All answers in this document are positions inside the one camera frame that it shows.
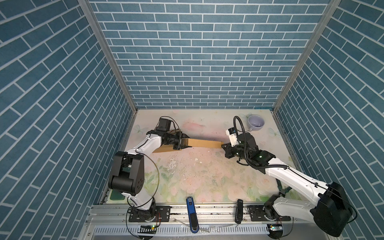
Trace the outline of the cardboard box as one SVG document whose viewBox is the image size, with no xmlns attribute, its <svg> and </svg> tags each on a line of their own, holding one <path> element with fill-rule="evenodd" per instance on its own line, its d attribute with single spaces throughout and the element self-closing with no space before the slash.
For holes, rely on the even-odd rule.
<svg viewBox="0 0 384 240">
<path fill-rule="evenodd" d="M 162 145 L 158 149 L 154 150 L 153 153 L 165 153 L 174 151 L 173 145 Z"/>
</svg>

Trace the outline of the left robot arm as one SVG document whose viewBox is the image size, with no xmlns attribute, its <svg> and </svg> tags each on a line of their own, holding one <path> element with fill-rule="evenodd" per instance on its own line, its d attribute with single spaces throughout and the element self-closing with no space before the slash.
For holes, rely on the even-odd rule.
<svg viewBox="0 0 384 240">
<path fill-rule="evenodd" d="M 146 221 L 152 220 L 156 216 L 156 200 L 143 189 L 145 158 L 162 146 L 176 151 L 185 149 L 183 139 L 188 138 L 173 118 L 160 117 L 155 129 L 147 132 L 144 140 L 128 151 L 114 155 L 108 187 L 127 197 L 133 213 Z"/>
</svg>

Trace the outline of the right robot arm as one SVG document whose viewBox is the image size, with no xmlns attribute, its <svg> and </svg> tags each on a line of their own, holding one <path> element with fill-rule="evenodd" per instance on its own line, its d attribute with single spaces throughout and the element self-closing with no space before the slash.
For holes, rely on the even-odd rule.
<svg viewBox="0 0 384 240">
<path fill-rule="evenodd" d="M 353 206 L 340 184 L 327 184 L 291 168 L 275 155 L 260 150 L 250 133 L 237 134 L 229 129 L 226 134 L 230 140 L 222 145 L 226 158 L 244 160 L 246 166 L 285 183 L 306 198 L 297 201 L 287 199 L 283 193 L 272 195 L 263 207 L 267 219 L 293 217 L 316 224 L 330 236 L 341 235 L 351 220 Z"/>
</svg>

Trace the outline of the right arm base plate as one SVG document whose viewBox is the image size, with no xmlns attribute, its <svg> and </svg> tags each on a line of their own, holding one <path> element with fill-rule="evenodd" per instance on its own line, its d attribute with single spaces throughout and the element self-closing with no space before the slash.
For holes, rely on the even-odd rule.
<svg viewBox="0 0 384 240">
<path fill-rule="evenodd" d="M 274 213 L 265 212 L 265 206 L 264 205 L 248 205 L 246 207 L 247 212 L 250 215 L 252 222 L 265 222 L 265 221 L 275 221 L 275 222 L 289 222 L 291 221 L 291 217 L 281 217 L 278 215 L 275 215 Z"/>
</svg>

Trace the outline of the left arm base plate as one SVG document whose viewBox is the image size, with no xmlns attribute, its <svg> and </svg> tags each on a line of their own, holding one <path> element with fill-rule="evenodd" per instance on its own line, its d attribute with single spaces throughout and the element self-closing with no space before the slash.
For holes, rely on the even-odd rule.
<svg viewBox="0 0 384 240">
<path fill-rule="evenodd" d="M 128 221 L 130 223 L 154 222 L 156 217 L 160 217 L 161 222 L 169 222 L 171 214 L 170 206 L 150 207 L 149 210 L 137 210 L 129 208 Z"/>
</svg>

